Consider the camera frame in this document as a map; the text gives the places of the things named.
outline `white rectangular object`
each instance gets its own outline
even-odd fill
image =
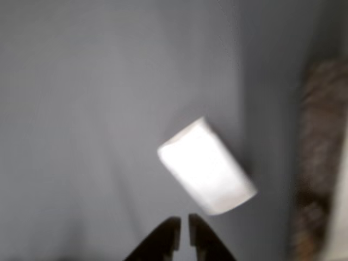
[[[207,214],[229,211],[257,192],[204,118],[161,145],[158,156]]]

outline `gray surface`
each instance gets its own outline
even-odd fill
[[[157,147],[205,115],[259,194],[205,217],[285,260],[296,87],[317,1],[1,1],[0,259],[120,260],[198,206]]]

